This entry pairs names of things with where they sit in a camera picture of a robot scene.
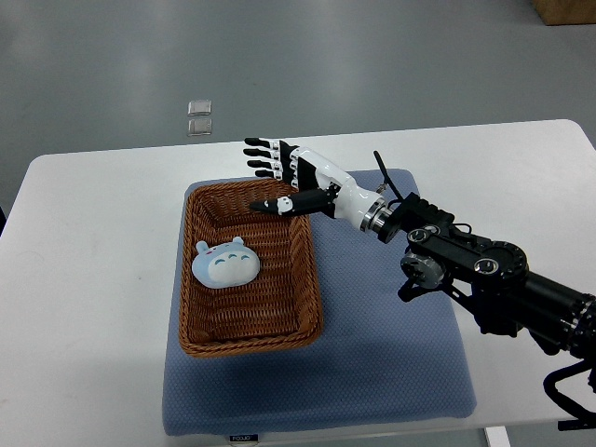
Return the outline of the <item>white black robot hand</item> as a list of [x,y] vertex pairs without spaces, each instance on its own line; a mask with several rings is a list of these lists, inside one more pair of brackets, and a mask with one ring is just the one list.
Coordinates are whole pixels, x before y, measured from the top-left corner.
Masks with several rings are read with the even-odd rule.
[[320,212],[366,232],[386,206],[381,195],[360,187],[354,177],[310,148],[261,138],[244,143],[247,165],[256,176],[292,187],[290,195],[251,203],[252,210],[288,217]]

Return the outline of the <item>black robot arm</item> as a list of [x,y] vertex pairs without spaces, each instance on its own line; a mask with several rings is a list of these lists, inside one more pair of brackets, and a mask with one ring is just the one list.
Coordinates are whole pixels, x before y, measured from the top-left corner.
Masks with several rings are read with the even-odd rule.
[[546,354],[567,351],[575,357],[575,364],[546,376],[544,391],[572,417],[559,422],[560,430],[595,426],[595,413],[558,388],[582,373],[595,386],[594,295],[531,272],[521,248],[473,234],[469,224],[415,193],[380,204],[370,228],[384,243],[398,232],[406,236],[400,261],[406,281],[398,291],[403,302],[442,291],[474,317],[483,334],[514,337],[526,329]]

